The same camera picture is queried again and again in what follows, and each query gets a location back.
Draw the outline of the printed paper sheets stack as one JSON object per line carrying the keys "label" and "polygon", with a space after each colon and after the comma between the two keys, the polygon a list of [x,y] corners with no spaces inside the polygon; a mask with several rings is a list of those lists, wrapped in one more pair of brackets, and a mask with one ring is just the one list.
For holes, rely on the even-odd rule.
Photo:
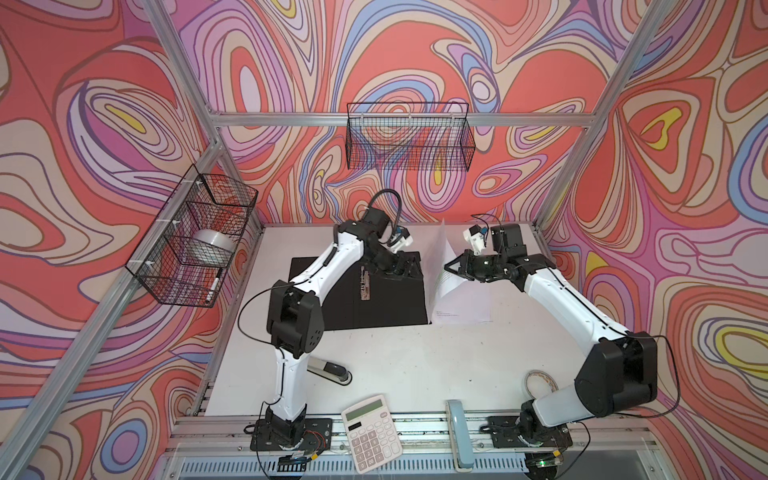
{"label": "printed paper sheets stack", "polygon": [[477,281],[466,280],[444,269],[459,256],[449,240],[446,226],[441,223],[424,259],[428,319],[436,325],[490,322],[490,290]]}

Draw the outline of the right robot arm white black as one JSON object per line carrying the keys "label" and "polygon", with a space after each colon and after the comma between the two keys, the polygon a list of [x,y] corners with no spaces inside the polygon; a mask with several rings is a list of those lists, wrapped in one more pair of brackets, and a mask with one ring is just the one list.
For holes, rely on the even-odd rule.
{"label": "right robot arm white black", "polygon": [[579,293],[543,254],[530,254],[517,224],[473,225],[469,245],[444,270],[468,281],[508,281],[541,304],[570,334],[584,363],[573,383],[521,407],[520,428],[530,434],[602,418],[657,398],[657,342],[612,320]]}

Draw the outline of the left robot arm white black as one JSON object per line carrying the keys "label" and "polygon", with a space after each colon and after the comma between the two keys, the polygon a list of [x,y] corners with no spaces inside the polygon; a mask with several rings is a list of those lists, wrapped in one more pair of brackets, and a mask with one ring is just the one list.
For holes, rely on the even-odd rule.
{"label": "left robot arm white black", "polygon": [[407,228],[370,207],[360,220],[336,225],[330,245],[304,271],[273,284],[266,329],[278,362],[277,398],[266,407],[268,426],[287,435],[304,430],[310,353],[322,339],[322,305],[337,281],[360,264],[385,276],[415,278],[415,257],[406,250],[412,243]]}

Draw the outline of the black grey stapler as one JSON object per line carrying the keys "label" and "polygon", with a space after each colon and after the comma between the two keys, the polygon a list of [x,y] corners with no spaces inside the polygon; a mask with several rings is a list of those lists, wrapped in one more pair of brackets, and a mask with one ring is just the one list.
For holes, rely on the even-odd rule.
{"label": "black grey stapler", "polygon": [[309,373],[341,386],[347,386],[353,380],[351,371],[343,365],[314,356],[309,357],[307,368]]}

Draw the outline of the white desk calculator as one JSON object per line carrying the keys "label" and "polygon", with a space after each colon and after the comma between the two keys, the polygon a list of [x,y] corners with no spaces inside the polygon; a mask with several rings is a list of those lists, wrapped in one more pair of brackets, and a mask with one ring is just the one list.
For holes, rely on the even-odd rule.
{"label": "white desk calculator", "polygon": [[341,419],[358,474],[386,466],[404,453],[383,395],[350,406],[341,413]]}

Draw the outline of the white marker in basket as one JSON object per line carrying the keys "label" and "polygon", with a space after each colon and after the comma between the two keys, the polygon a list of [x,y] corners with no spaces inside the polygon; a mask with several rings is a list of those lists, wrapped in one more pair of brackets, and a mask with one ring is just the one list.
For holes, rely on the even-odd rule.
{"label": "white marker in basket", "polygon": [[207,289],[206,297],[205,297],[205,304],[210,305],[215,301],[219,284],[221,283],[221,277],[222,277],[223,270],[219,268],[213,277],[213,280],[211,282],[211,285]]}

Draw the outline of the silver tape roll in basket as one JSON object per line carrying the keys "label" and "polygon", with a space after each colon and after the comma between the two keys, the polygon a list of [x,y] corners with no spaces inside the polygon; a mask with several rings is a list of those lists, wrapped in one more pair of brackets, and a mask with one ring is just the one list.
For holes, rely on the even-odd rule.
{"label": "silver tape roll in basket", "polygon": [[235,242],[223,232],[201,229],[188,242],[186,254],[196,265],[224,268],[229,264],[235,247]]}

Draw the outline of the aluminium frame rail front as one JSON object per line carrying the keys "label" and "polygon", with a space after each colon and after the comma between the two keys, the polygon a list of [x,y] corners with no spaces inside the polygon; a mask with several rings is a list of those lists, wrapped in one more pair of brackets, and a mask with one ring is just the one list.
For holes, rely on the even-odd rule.
{"label": "aluminium frame rail front", "polygon": [[[489,413],[466,414],[466,445],[473,464],[460,467],[445,412],[399,413],[394,417],[403,453],[368,479],[672,479],[662,447],[641,420],[597,419],[562,428],[560,440],[534,448],[498,447],[483,431]],[[192,417],[174,427],[161,456],[157,479],[357,479],[351,442],[339,417],[331,444],[303,465],[281,464],[283,451],[251,450],[247,416]]]}

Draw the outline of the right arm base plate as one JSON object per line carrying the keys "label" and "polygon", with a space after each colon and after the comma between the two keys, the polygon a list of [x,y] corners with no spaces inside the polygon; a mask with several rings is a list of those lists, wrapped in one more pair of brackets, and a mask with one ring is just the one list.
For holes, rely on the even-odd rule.
{"label": "right arm base plate", "polygon": [[489,416],[479,432],[488,434],[495,448],[563,450],[573,445],[567,426],[545,427],[527,415],[523,419],[519,416]]}

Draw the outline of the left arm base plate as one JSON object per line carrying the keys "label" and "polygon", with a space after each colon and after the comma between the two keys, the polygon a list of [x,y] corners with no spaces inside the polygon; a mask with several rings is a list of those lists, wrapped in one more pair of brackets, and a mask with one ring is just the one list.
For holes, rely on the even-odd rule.
{"label": "left arm base plate", "polygon": [[249,448],[254,452],[322,452],[332,443],[333,420],[309,418],[285,423],[275,417],[260,419],[251,432]]}

